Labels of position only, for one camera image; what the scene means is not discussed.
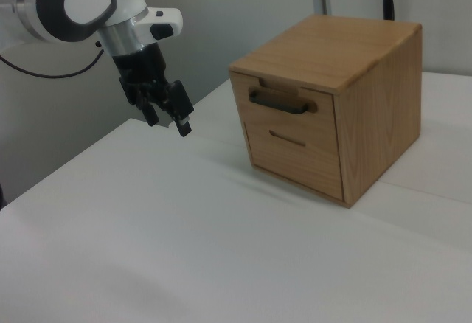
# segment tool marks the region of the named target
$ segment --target white wall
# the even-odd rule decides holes
[[[146,1],[184,14],[181,37],[164,42],[162,51],[168,79],[182,80],[194,103],[228,78],[233,60],[313,13],[313,0]],[[63,74],[81,69],[97,53],[91,39],[20,46],[4,55],[35,72]],[[40,80],[0,63],[0,183],[8,201],[128,118],[142,118],[127,103],[118,77],[106,56],[70,80]]]
[[[98,53],[94,40],[72,46],[18,46],[3,55],[46,74],[75,72]],[[0,183],[8,201],[38,183],[130,117],[109,57],[67,80],[43,80],[0,63]]]
[[[395,0],[400,21],[423,25],[426,71],[472,74],[472,0]],[[382,18],[382,0],[330,0],[333,15]]]

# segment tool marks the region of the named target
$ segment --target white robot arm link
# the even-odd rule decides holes
[[[97,32],[130,104],[150,126],[159,121],[151,103],[157,104],[185,136],[193,107],[181,82],[165,79],[158,45],[179,35],[182,25],[179,10],[151,8],[145,0],[0,0],[0,51],[36,41],[83,41]]]

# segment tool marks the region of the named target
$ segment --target tabletop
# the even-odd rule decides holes
[[[251,168],[228,85],[214,137],[211,95],[185,139],[126,122],[0,212],[0,322],[469,322],[467,189],[426,187],[472,174],[441,163],[471,79],[424,80],[423,135],[350,210]]]
[[[471,103],[472,77],[424,72],[420,138],[364,196],[378,202],[353,211],[472,253]],[[195,105],[190,124],[196,135],[246,148],[229,80]],[[382,196],[393,190],[385,184],[402,198]]]

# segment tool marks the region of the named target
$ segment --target black handle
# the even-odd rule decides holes
[[[281,103],[279,99],[280,97],[278,97],[277,100],[277,96],[261,91],[253,91],[249,94],[249,100],[255,104],[277,109],[279,111],[285,111],[290,114],[303,114],[308,110],[308,103],[304,101],[287,100]]]

